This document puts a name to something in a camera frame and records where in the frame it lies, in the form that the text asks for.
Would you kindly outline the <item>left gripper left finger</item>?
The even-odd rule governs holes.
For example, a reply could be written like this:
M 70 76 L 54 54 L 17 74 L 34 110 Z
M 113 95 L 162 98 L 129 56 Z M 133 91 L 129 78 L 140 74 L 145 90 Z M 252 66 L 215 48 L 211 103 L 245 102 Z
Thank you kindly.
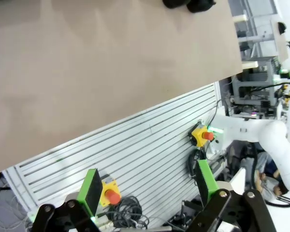
M 33 232 L 99 232 L 92 221 L 99 206 L 102 181 L 97 169 L 88 170 L 81 188 L 74 199 L 65 201 L 60 207 L 43 204 L 36 215 Z

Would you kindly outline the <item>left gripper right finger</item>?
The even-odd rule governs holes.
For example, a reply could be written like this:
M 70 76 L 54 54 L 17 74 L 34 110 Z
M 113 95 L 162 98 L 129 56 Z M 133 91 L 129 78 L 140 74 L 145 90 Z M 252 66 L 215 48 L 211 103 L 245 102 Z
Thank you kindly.
M 192 220 L 188 232 L 216 232 L 222 222 L 242 232 L 275 232 L 273 220 L 261 193 L 249 189 L 243 194 L 219 188 L 206 160 L 196 162 L 195 177 L 202 210 Z

